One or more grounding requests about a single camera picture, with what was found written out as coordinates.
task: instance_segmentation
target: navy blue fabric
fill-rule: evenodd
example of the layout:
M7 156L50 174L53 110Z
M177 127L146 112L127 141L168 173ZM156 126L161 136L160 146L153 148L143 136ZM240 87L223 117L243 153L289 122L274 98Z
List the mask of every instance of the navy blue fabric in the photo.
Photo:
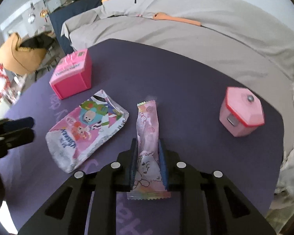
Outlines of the navy blue fabric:
M102 5L101 0L80 0L50 14L50 21L52 23L54 33L66 55L71 54L74 50L70 45L70 41L65 36L61 37L63 23L71 17L85 11L89 11L100 5Z

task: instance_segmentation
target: red rim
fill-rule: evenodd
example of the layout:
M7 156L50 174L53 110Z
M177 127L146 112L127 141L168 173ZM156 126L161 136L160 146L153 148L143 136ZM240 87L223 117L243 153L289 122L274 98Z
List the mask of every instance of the red rim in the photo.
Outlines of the red rim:
M257 127L257 126L262 126L265 124L265 121L263 121L262 123L260 124L256 124L256 125L249 125L247 124L236 112L234 109L231 108L231 106L228 104L228 93L229 93L229 88L227 88L226 90L226 94L225 94L225 106L226 108L233 114L233 116L235 116L235 118L241 123L243 124L245 127Z

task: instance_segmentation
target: triangular cutout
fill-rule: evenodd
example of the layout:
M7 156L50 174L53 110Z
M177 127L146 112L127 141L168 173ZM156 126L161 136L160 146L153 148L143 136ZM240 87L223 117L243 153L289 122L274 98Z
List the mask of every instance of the triangular cutout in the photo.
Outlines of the triangular cutout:
M225 195L228 199L233 218L239 218L250 214L249 209L243 202L233 193L229 187L224 187Z
M45 211L46 215L61 220L70 199L73 188L68 187Z

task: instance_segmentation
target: pink plastic container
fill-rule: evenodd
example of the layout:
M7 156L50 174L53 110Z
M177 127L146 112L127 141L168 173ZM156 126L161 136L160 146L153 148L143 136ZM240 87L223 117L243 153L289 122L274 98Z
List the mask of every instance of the pink plastic container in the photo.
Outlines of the pink plastic container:
M62 58L49 81L60 99L92 87L92 60L87 49Z
M260 100L247 88L228 87L220 110L220 122L234 137L250 134L265 124Z

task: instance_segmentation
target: pink hexagonal container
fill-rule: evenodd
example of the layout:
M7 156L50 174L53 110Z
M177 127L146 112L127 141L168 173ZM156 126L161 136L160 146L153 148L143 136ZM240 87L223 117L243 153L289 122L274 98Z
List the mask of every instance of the pink hexagonal container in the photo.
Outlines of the pink hexagonal container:
M247 88L228 87L221 105L220 122L234 137L250 134L265 124L260 100Z

